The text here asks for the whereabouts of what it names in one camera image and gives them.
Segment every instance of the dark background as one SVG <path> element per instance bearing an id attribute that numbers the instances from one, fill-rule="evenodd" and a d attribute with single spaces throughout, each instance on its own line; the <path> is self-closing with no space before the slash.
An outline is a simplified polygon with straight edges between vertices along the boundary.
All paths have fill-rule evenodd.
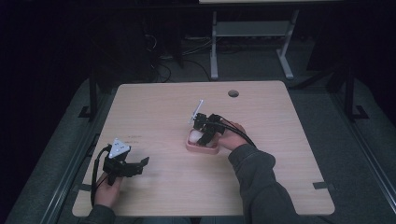
<path id="1" fill-rule="evenodd" d="M 81 7 L 91 5 L 0 0 L 0 222 L 7 218 L 75 91 L 90 73 L 98 75 L 102 91 L 124 82 L 150 82 L 154 78 L 150 63 L 155 63 L 156 55 L 143 48 L 144 28 L 159 35 L 159 44 L 175 54 L 184 34 L 210 35 L 201 26 L 203 15 L 211 21 L 207 11 L 169 17 L 166 12 L 99 13 Z M 326 69 L 347 57 L 357 78 L 396 124 L 393 9 L 386 2 L 370 1 L 331 10 L 308 8 L 300 13 L 294 37 L 313 36 L 318 42 L 309 69 Z M 142 18 L 154 21 L 142 27 Z"/>

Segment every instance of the gray carpet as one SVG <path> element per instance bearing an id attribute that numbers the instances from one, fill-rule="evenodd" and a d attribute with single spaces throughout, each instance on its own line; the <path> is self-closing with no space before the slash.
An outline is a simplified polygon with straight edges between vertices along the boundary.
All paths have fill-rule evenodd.
<path id="1" fill-rule="evenodd" d="M 277 44 L 255 42 L 238 48 L 241 49 L 238 52 L 220 53 L 219 81 L 282 80 L 287 86 L 293 86 L 314 74 L 305 71 L 314 45 L 312 41 L 293 41 L 290 44 L 287 57 L 295 75 L 294 80 L 286 80 L 283 76 L 275 53 Z M 207 50 L 186 55 L 184 58 L 198 62 L 206 71 L 210 71 Z M 180 68 L 172 60 L 163 61 L 162 64 L 172 71 L 169 82 L 207 81 L 205 71 L 196 63 L 184 62 L 184 68 Z M 163 78 L 167 77 L 167 69 L 159 67 L 159 71 Z M 334 214 L 328 217 L 307 217 L 307 223 L 396 223 L 396 216 L 375 181 L 360 145 L 350 131 L 349 121 L 334 100 L 343 97 L 343 93 L 327 93 L 324 88 L 326 81 L 327 78 L 324 78 L 303 91 L 290 91 L 319 169 L 325 181 L 333 186 L 330 193 L 335 204 Z M 40 222 L 75 150 L 89 151 L 92 139 L 101 132 L 114 94 L 99 94 L 100 113 L 93 122 L 88 122 L 88 119 L 78 118 L 81 108 L 89 104 L 88 81 L 81 85 L 7 223 Z M 357 105 L 363 106 L 370 117 L 358 120 L 356 125 L 391 181 L 395 183 L 396 129 L 375 104 L 371 93 L 359 82 L 356 83 L 355 101 Z M 90 159 L 87 157 L 81 163 L 62 203 L 57 223 L 78 223 L 78 218 L 72 215 L 71 210 L 77 197 L 76 186 L 81 183 Z M 139 223 L 140 220 L 118 217 L 116 223 Z"/>

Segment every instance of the black cable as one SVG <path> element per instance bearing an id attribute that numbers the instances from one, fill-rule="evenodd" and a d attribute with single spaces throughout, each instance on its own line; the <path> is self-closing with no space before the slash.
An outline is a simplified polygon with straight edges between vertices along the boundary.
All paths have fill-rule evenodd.
<path id="1" fill-rule="evenodd" d="M 200 63 L 195 62 L 195 61 L 192 61 L 192 60 L 188 60 L 188 59 L 183 59 L 183 61 L 184 61 L 184 62 L 189 62 L 189 63 L 195 63 L 195 64 L 197 64 L 198 66 L 200 66 L 200 67 L 204 70 L 207 79 L 208 79 L 209 81 L 212 81 L 212 79 L 210 79 L 210 75 L 206 72 L 206 69 L 205 69 Z"/>
<path id="2" fill-rule="evenodd" d="M 221 119 L 224 119 L 225 121 L 227 121 L 229 124 L 231 124 L 233 127 L 235 127 L 235 129 L 238 129 L 235 125 L 233 125 L 229 120 L 225 119 L 223 116 L 220 116 L 220 115 L 219 115 L 219 117 L 220 117 Z"/>
<path id="3" fill-rule="evenodd" d="M 96 186 L 96 178 L 98 175 L 99 160 L 105 151 L 109 152 L 109 147 L 105 147 L 99 152 L 98 156 L 96 157 L 95 163 L 93 164 L 92 181 L 91 181 L 91 205 L 92 205 L 92 207 L 95 204 L 95 194 L 96 194 L 97 187 L 99 187 L 99 186 Z"/>
<path id="4" fill-rule="evenodd" d="M 200 123 L 203 123 L 203 124 L 212 124 L 212 125 L 221 126 L 223 128 L 226 128 L 226 129 L 236 133 L 236 134 L 239 134 L 239 136 L 244 138 L 250 145 L 252 145 L 254 147 L 256 146 L 256 145 L 254 145 L 253 141 L 245 133 L 243 133 L 241 130 L 239 130 L 238 128 L 234 128 L 233 126 L 230 126 L 230 125 L 227 125 L 227 124 L 224 124 L 224 123 L 218 123 L 218 122 L 209 122 L 209 121 L 196 121 L 196 122 L 200 122 Z"/>
<path id="5" fill-rule="evenodd" d="M 165 82 L 169 81 L 169 79 L 170 79 L 171 76 L 172 76 L 172 71 L 171 71 L 171 69 L 170 69 L 168 66 L 166 66 L 166 65 L 164 65 L 164 64 L 161 64 L 161 63 L 159 63 L 158 65 L 164 67 L 164 68 L 165 68 L 166 70 L 168 70 L 168 72 L 169 72 L 168 77 L 165 79 L 165 81 L 162 81 L 162 83 L 165 83 Z"/>
<path id="6" fill-rule="evenodd" d="M 133 72 L 132 70 L 130 70 L 129 68 L 127 68 L 127 67 L 125 67 L 121 62 L 119 62 L 117 59 L 115 59 L 113 56 L 111 56 L 109 53 L 107 53 L 102 47 L 100 47 L 93 39 L 92 39 L 92 37 L 90 36 L 90 33 L 88 32 L 88 28 L 95 22 L 95 21 L 97 21 L 97 20 L 99 20 L 99 18 L 101 18 L 102 16 L 98 16 L 98 17 L 96 17 L 94 20 L 92 20 L 92 21 L 90 21 L 87 25 L 86 25 L 86 27 L 85 27 L 85 34 L 86 34 L 86 36 L 88 37 L 88 39 L 90 40 L 90 42 L 94 45 L 94 46 L 96 46 L 100 51 L 102 51 L 106 56 L 107 56 L 107 58 L 109 58 L 111 61 L 113 61 L 116 65 L 118 65 L 120 68 L 122 68 L 123 70 L 125 70 L 125 71 L 127 71 L 127 72 L 129 72 L 129 73 L 131 73 L 131 74 L 133 74 L 133 75 L 136 75 L 136 73 L 135 72 Z"/>

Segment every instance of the wooden table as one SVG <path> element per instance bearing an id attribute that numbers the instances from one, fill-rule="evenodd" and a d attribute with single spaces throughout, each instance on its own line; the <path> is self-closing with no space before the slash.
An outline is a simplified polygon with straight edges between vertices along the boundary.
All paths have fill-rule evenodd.
<path id="1" fill-rule="evenodd" d="M 231 90 L 239 96 L 230 97 Z M 118 137 L 132 146 L 128 162 L 147 156 L 150 160 L 142 175 L 124 178 L 114 209 L 118 216 L 242 215 L 239 184 L 227 159 L 230 152 L 206 155 L 185 148 L 188 121 L 200 99 L 205 100 L 201 113 L 237 121 L 259 149 L 276 157 L 276 179 L 288 190 L 298 214 L 334 211 L 329 191 L 313 186 L 323 178 L 282 82 L 200 82 L 119 87 L 93 158 Z M 87 185 L 93 161 L 83 180 Z M 80 190 L 73 214 L 84 217 L 91 209 L 90 193 Z"/>

